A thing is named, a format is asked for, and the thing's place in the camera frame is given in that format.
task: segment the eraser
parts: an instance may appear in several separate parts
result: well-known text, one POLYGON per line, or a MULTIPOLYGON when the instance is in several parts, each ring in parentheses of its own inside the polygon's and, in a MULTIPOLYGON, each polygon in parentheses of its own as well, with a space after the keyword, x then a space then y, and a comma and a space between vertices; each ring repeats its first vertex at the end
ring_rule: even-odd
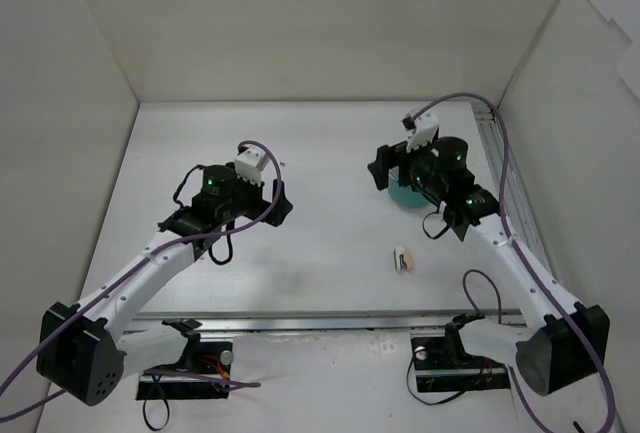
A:
POLYGON ((413 257, 409 252, 409 249, 404 245, 396 246, 396 249, 393 251, 393 260, 396 264, 396 271, 401 273, 403 271, 413 271, 414 263, 413 257))

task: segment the white enclosure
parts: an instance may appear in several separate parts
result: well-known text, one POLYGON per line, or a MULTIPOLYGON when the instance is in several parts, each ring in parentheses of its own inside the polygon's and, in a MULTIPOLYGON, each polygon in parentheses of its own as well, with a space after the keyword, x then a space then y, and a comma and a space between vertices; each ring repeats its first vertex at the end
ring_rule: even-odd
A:
MULTIPOLYGON (((151 237, 189 167, 230 161, 249 136, 286 165, 295 216, 238 235, 226 269, 202 262, 177 277, 144 321, 406 314, 433 326, 468 309, 460 274, 483 265, 453 237, 425 243, 423 215, 394 206, 366 171, 377 146, 403 139, 404 113, 464 90, 501 102, 553 273, 609 314, 616 428, 635 431, 638 1, 0 0, 0 379, 37 344, 46 308, 99 287, 151 237), (422 265, 412 276, 393 271, 396 243, 422 265)), ((495 151, 476 124, 483 111, 459 102, 439 115, 495 191, 495 151)), ((494 308, 491 290, 473 285, 480 305, 494 308)), ((442 410, 412 403, 408 338, 406 328, 238 338, 246 349, 235 372, 262 379, 269 401, 240 393, 215 415, 182 403, 168 431, 202 431, 216 415, 228 431, 299 431, 294 400, 324 431, 536 431, 505 391, 442 410), (250 358, 252 349, 261 356, 250 358), (340 406, 349 383, 358 400, 340 406), (317 397, 305 396, 313 388, 317 397), (324 423, 323 408, 335 412, 324 423), (360 421, 359 409, 376 413, 360 421)), ((0 399, 0 417, 47 386, 30 366, 0 399)), ((145 431, 134 389, 130 379, 96 408, 62 398, 40 423, 32 413, 0 432, 145 431)), ((595 431, 604 412, 595 377, 534 406, 557 431, 574 419, 595 431)))

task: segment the red wire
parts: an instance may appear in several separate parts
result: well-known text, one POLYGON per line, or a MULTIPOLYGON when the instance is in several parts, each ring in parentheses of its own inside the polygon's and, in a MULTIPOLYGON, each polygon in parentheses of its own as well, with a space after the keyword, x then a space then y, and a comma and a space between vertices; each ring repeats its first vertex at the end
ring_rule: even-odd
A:
POLYGON ((224 371, 224 369, 222 368, 222 365, 220 364, 220 360, 218 359, 217 356, 204 355, 202 358, 200 358, 200 361, 202 361, 204 364, 209 365, 211 368, 216 370, 218 374, 223 378, 227 375, 227 372, 224 371))
POLYGON ((487 378, 487 383, 493 380, 493 361, 487 360, 487 364, 489 365, 489 377, 487 378))

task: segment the white tabletop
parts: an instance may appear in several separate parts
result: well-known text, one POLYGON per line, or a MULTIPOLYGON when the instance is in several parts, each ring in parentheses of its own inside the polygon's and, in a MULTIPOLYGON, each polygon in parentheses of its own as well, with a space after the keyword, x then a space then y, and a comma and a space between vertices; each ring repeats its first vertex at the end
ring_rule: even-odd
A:
MULTIPOLYGON (((417 103, 143 103, 95 250, 84 294, 98 288, 175 209, 171 195, 197 163, 231 161, 244 139, 263 142, 285 166, 293 212, 278 228, 233 237, 225 267, 206 258, 175 277, 143 310, 160 316, 221 317, 326 312, 429 313, 468 309, 460 280, 483 263, 453 233, 431 241, 423 210, 403 209, 367 171, 376 149, 406 138, 400 122, 417 103), (397 274, 392 251, 407 246, 412 274, 397 274)), ((468 103, 435 110, 441 136, 469 143, 469 169, 495 192, 468 103)), ((273 173, 265 170, 268 185, 273 173)), ((197 192, 200 174, 183 199, 197 192)), ((220 257, 224 242, 216 244, 220 257)), ((479 304, 495 307, 481 279, 479 304)), ((513 303, 506 298, 506 306, 513 303)))

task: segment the purple cable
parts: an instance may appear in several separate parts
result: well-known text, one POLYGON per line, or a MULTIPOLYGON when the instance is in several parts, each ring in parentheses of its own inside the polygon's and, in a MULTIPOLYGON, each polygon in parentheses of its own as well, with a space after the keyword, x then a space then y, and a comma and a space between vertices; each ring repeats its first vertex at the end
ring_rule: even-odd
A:
POLYGON ((144 372, 146 375, 162 375, 162 376, 182 376, 185 378, 191 378, 194 380, 207 381, 209 383, 215 383, 216 385, 222 386, 230 386, 232 387, 231 391, 240 390, 242 388, 260 388, 262 386, 259 381, 254 381, 251 383, 244 383, 241 381, 233 381, 233 380, 225 380, 223 378, 214 378, 211 376, 198 375, 197 373, 189 373, 175 370, 162 370, 158 368, 153 368, 151 370, 147 370, 144 372))
MULTIPOLYGON (((164 243, 163 245, 160 245, 155 250, 153 250, 151 252, 151 255, 155 256, 165 251, 166 249, 179 244, 192 243, 198 240, 220 238, 222 236, 228 236, 228 235, 240 233, 241 231, 244 231, 248 228, 251 228, 254 225, 257 225, 262 220, 264 220, 269 215, 269 213, 273 211, 282 193, 282 171, 280 170, 280 165, 278 164, 276 157, 273 155, 273 153, 271 153, 271 150, 269 150, 266 146, 264 146, 262 143, 259 143, 257 141, 245 140, 245 141, 242 141, 238 146, 239 147, 240 146, 257 146, 258 148, 263 150, 267 155, 267 157, 271 160, 271 163, 273 164, 273 167, 276 170, 276 179, 277 179, 276 191, 273 194, 273 201, 271 202, 271 205, 269 205, 269 207, 266 210, 264 210, 255 220, 252 220, 245 225, 234 228, 233 230, 215 231, 213 233, 185 236, 184 238, 178 238, 172 241, 168 241, 167 243, 164 243)), ((129 271, 127 271, 117 281, 115 281, 109 288, 107 288, 106 290, 103 290, 96 298, 94 298, 92 301, 87 303, 83 308, 80 308, 73 316, 71 316, 68 320, 62 323, 62 325, 56 328, 53 331, 53 333, 51 333, 47 338, 45 338, 31 353, 29 353, 25 357, 24 360, 20 362, 20 364, 16 367, 16 369, 13 370, 9 374, 7 379, 0 385, 0 398, 2 398, 2 396, 5 394, 9 386, 11 386, 11 384, 15 381, 18 375, 22 373, 22 371, 27 367, 27 365, 31 363, 42 352, 42 350, 44 350, 47 346, 49 346, 51 342, 53 342, 53 340, 58 338, 67 328, 69 328, 69 326, 71 326, 75 321, 77 321, 80 317, 82 317, 82 315, 84 315, 87 311, 95 307, 100 301, 102 301, 104 298, 109 296, 111 292, 113 292, 118 287, 120 287, 120 285, 130 280, 147 263, 149 263, 149 259, 145 257, 137 265, 133 266, 129 271)), ((15 420, 16 418, 20 418, 21 416, 24 416, 27 413, 30 413, 31 411, 44 405, 45 403, 48 403, 49 401, 56 399, 58 396, 62 395, 63 393, 64 393, 63 390, 58 391, 52 395, 49 395, 43 400, 40 400, 34 403, 33 405, 28 406, 27 408, 24 408, 23 410, 17 411, 8 416, 2 416, 0 417, 0 424, 8 423, 9 421, 15 420)))
MULTIPOLYGON (((493 114, 494 118, 498 122, 498 126, 500 127, 500 132, 502 133, 502 139, 504 143, 504 149, 503 149, 503 155, 502 155, 503 156, 502 172, 500 173, 500 185, 498 188, 498 201, 500 204, 500 220, 502 222, 502 227, 504 228, 504 232, 507 235, 507 238, 511 240, 511 245, 513 246, 513 249, 518 255, 518 258, 520 258, 520 261, 522 261, 522 264, 531 275, 531 278, 533 278, 533 281, 536 283, 536 285, 538 285, 538 288, 540 288, 540 291, 542 291, 544 296, 547 297, 549 302, 553 305, 553 307, 556 310, 558 310, 562 318, 567 322, 567 325, 569 325, 569 328, 571 328, 571 330, 578 337, 578 339, 584 346, 585 350, 587 350, 587 353, 591 358, 591 361, 595 365, 596 370, 600 375, 600 379, 602 380, 602 386, 604 388, 605 398, 607 402, 607 417, 604 421, 604 424, 602 425, 602 428, 600 428, 597 433, 607 433, 608 431, 611 430, 611 427, 613 426, 613 423, 616 418, 616 401, 613 393, 613 387, 611 386, 611 380, 609 379, 609 375, 607 375, 607 372, 604 369, 604 365, 602 364, 602 361, 600 361, 600 357, 594 350, 593 346, 591 346, 591 343, 589 343, 589 340, 584 335, 582 330, 580 330, 576 322, 573 321, 569 313, 567 313, 567 311, 562 307, 562 305, 558 302, 558 300, 555 299, 555 297, 553 296, 553 293, 551 293, 551 291, 549 291, 549 289, 546 286, 544 286, 544 283, 542 282, 538 274, 535 272, 533 266, 531 266, 531 263, 529 263, 529 260, 527 260, 527 257, 522 251, 522 248, 520 248, 520 245, 518 245, 518 242, 516 241, 516 239, 512 237, 512 232, 511 232, 511 229, 509 228, 509 224, 507 221, 507 213, 505 211, 504 195, 505 195, 506 183, 507 183, 507 169, 509 166, 510 146, 509 146, 509 135, 507 133, 507 127, 505 125, 504 119, 502 118, 502 114, 500 113, 500 111, 498 111, 498 108, 488 98, 485 98, 482 95, 478 95, 477 93, 460 92, 460 93, 451 93, 449 95, 443 96, 441 98, 438 98, 437 100, 432 101, 427 106, 425 106, 424 108, 416 112, 412 116, 412 119, 415 121, 424 112, 430 110, 431 108, 442 103, 443 101, 447 101, 453 98, 463 98, 463 97, 474 98, 476 100, 481 101, 485 105, 487 105, 491 110, 491 113, 493 114)), ((524 397, 524 394, 522 393, 522 389, 518 384, 518 380, 515 377, 513 369, 510 368, 510 370, 513 376, 513 383, 516 387, 516 392, 518 394, 518 397, 520 398, 520 401, 522 402, 524 409, 527 411, 527 413, 529 414, 533 422, 536 424, 538 428, 540 428, 545 433, 554 433, 552 430, 547 428, 542 423, 542 421, 540 421, 540 419, 535 415, 533 409, 531 408, 529 403, 527 403, 527 400, 524 397)))

